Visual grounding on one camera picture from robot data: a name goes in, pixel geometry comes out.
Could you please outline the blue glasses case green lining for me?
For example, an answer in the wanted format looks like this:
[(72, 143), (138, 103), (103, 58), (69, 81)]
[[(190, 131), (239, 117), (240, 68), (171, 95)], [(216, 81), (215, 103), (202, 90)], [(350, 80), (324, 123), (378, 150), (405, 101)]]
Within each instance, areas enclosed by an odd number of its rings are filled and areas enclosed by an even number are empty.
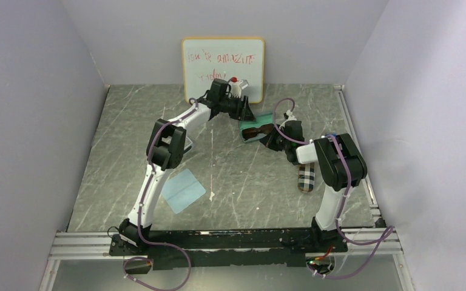
[(259, 141), (272, 132), (274, 128), (273, 114), (258, 115), (255, 121), (240, 121), (238, 127), (241, 140), (244, 143)]

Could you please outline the brown tortoise sunglasses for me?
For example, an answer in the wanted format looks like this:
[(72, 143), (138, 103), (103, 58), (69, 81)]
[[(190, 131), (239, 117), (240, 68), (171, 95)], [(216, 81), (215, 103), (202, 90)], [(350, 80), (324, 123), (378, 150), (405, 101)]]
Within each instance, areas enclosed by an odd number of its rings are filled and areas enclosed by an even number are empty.
[(264, 124), (260, 127), (250, 127), (240, 131), (244, 142), (257, 141), (270, 134), (274, 128), (273, 124)]

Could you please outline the plaid glasses case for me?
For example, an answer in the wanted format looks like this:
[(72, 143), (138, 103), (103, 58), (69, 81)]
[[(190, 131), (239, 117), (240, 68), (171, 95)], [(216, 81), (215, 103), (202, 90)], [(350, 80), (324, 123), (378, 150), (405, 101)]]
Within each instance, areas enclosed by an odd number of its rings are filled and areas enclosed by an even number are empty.
[(297, 187), (301, 192), (312, 192), (315, 185), (315, 164), (301, 164), (298, 169)]

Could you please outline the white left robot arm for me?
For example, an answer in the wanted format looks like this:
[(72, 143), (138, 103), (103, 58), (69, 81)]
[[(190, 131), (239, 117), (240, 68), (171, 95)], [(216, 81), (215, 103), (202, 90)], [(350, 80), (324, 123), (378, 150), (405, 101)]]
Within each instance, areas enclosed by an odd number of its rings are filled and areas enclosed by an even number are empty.
[(138, 197), (127, 218), (118, 228), (120, 239), (135, 255), (149, 247), (149, 231), (154, 210), (169, 174), (184, 155), (187, 131), (193, 130), (220, 113), (237, 121), (255, 121), (249, 98), (243, 94), (248, 81), (232, 77), (226, 81), (214, 79), (209, 90), (199, 98), (189, 99), (190, 107), (172, 119), (158, 119), (146, 149), (147, 166)]

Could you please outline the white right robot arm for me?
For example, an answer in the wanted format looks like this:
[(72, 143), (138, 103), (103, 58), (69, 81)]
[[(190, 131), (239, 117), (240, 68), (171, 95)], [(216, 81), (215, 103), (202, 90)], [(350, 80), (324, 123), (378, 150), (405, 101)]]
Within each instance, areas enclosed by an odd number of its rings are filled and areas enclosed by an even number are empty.
[(330, 134), (306, 142), (300, 121), (287, 121), (283, 127), (263, 125), (254, 133), (264, 134), (260, 142), (267, 148), (283, 151), (291, 164), (305, 167), (305, 174), (300, 177), (302, 182), (311, 182), (314, 179), (313, 167), (319, 167), (326, 187), (312, 224), (317, 230), (310, 233), (309, 243), (316, 251), (326, 250), (333, 242), (330, 232), (340, 230), (341, 216), (349, 194), (368, 172), (352, 136), (348, 133)]

